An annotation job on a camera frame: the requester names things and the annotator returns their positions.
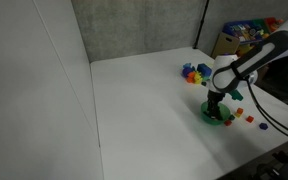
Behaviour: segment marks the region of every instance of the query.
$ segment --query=small red piece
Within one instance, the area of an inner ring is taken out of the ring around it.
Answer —
[[[194,78],[188,77],[188,78],[186,78],[186,81],[187,81],[188,83],[194,83]]]
[[[231,120],[227,120],[224,122],[225,126],[230,126],[232,124],[232,121]]]
[[[254,117],[252,117],[252,116],[248,116],[248,117],[246,118],[246,121],[249,122],[249,123],[252,123],[253,120],[254,120]]]
[[[187,76],[190,77],[190,78],[194,78],[195,74],[196,74],[196,72],[193,71],[193,72],[188,73]]]
[[[243,111],[244,111],[244,110],[243,110],[242,108],[238,108],[237,111],[236,111],[236,113],[242,115],[242,114],[243,114]]]

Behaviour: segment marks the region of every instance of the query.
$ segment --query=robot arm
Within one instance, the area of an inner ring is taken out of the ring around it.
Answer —
[[[286,56],[288,56],[288,21],[239,60],[227,66],[217,66],[211,77],[212,85],[218,92],[231,92],[238,87],[241,78],[273,60]]]
[[[236,55],[218,56],[214,62],[212,75],[207,86],[208,109],[204,112],[212,119],[222,120],[218,103],[223,100],[225,93],[245,87],[249,78],[250,83],[257,79],[256,70],[265,64],[288,56],[288,21],[276,32],[256,45],[239,60]]]

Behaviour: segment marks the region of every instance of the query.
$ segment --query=blue toy block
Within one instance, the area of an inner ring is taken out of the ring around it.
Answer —
[[[185,68],[187,68],[187,67],[189,67],[189,68],[190,68],[190,67],[191,67],[191,65],[192,65],[191,63],[186,63],[186,64],[184,64],[184,65],[183,65],[183,68],[184,68],[184,69],[185,69]]]
[[[187,77],[188,77],[188,74],[189,74],[190,72],[193,72],[192,68],[191,68],[191,67],[186,67],[186,68],[183,69],[182,74],[183,74],[183,76],[184,76],[185,78],[187,78]]]
[[[201,74],[202,74],[202,76],[204,77],[204,76],[207,76],[207,77],[209,77],[209,76],[211,76],[211,74],[212,74],[212,69],[211,68],[209,68],[206,64],[199,64],[198,66],[197,66],[197,71],[199,71]]]
[[[262,130],[266,130],[268,128],[268,125],[266,123],[261,123],[259,125],[259,127],[262,129]]]

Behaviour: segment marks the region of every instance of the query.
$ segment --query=white table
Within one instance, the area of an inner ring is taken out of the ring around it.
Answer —
[[[91,64],[105,180],[196,180],[218,178],[288,140],[265,122],[247,89],[244,108],[229,127],[201,118],[207,100],[201,85],[181,77],[182,65],[211,64],[190,47]],[[288,126],[288,106],[253,86],[262,106]],[[245,118],[254,116],[253,123]]]

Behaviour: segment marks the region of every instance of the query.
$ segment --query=green toy block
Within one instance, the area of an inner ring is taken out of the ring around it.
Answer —
[[[209,76],[204,76],[204,77],[203,77],[203,81],[207,81],[207,80],[209,80],[209,79],[210,79]]]
[[[233,114],[231,114],[229,117],[228,117],[229,120],[233,121],[235,119],[235,116]]]
[[[233,100],[239,100],[239,101],[243,100],[243,96],[241,95],[240,92],[238,92],[238,90],[234,90],[230,92],[229,94],[232,96]]]

